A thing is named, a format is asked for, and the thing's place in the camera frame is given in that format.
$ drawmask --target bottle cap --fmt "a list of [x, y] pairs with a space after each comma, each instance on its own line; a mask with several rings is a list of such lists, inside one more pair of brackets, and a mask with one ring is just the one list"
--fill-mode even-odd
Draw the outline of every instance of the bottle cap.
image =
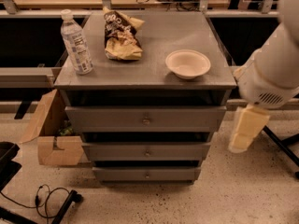
[[73, 19], [73, 13], [70, 9], [62, 10], [61, 14], [62, 14], [63, 20], [72, 20]]

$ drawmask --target water bottle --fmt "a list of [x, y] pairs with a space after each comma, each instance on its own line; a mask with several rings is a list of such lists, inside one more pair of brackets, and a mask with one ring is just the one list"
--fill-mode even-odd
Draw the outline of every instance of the water bottle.
[[61, 14], [64, 20], [61, 34], [68, 56], [77, 74], [87, 74], [93, 70], [93, 64], [83, 29], [73, 19], [71, 10], [65, 9]]

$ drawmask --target paper bowl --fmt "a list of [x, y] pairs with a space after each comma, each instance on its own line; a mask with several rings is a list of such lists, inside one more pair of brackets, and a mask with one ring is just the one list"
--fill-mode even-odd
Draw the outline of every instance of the paper bowl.
[[169, 70], [183, 79], [202, 76], [211, 67], [207, 56], [190, 49], [181, 49], [170, 53], [165, 62]]

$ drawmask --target drawer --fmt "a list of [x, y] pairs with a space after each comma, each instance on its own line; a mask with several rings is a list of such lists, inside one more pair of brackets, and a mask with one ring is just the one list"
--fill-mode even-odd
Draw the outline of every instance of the drawer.
[[83, 143], [89, 161], [203, 161], [209, 143]]
[[194, 181], [200, 174], [200, 167], [188, 166], [122, 166], [93, 167], [95, 177], [102, 182], [108, 181]]
[[73, 107], [66, 113], [76, 132], [214, 132], [225, 106]]

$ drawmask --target bottle label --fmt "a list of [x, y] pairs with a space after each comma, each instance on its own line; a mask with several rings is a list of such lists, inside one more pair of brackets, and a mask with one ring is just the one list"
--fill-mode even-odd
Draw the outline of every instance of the bottle label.
[[93, 69], [92, 59], [82, 32], [63, 35], [67, 53], [76, 72], [84, 74]]

